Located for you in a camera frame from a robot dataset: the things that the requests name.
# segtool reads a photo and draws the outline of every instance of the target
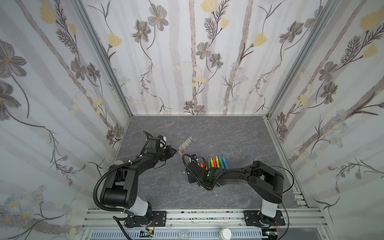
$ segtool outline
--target yellow marker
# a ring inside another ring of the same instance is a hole
[[[218,158],[217,158],[217,156],[216,156],[216,166],[217,166],[217,167],[220,167],[220,164],[218,163]]]

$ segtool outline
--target green marker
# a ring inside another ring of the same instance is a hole
[[[218,162],[219,162],[219,164],[220,164],[220,167],[225,169],[225,166],[224,166],[224,164],[223,164],[223,160],[221,159],[220,156],[218,157]]]

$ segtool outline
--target table surface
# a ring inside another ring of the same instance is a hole
[[[177,149],[188,137],[192,144],[184,151],[198,156],[223,154],[229,168],[245,167],[258,160],[281,166],[262,117],[258,116],[134,116],[121,143],[117,160],[134,159],[145,143],[143,130],[162,135]],[[287,173],[284,189],[290,186]],[[139,176],[138,196],[153,208],[257,208],[262,198],[248,185],[224,185],[207,191],[189,184],[181,156],[176,153],[165,166]],[[284,193],[285,207],[298,207],[292,190]]]

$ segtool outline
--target floral wallpaper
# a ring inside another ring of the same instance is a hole
[[[383,65],[383,2],[341,1],[270,116],[310,204],[339,240],[384,234]]]
[[[0,6],[0,232],[74,239],[128,118],[70,2]]]
[[[83,0],[134,114],[266,114],[326,1]]]

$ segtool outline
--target blue marker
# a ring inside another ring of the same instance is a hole
[[[227,165],[227,162],[226,162],[226,160],[225,160],[224,155],[221,154],[221,156],[223,157],[222,160],[223,160],[223,163],[224,163],[225,168],[228,169],[228,165]]]

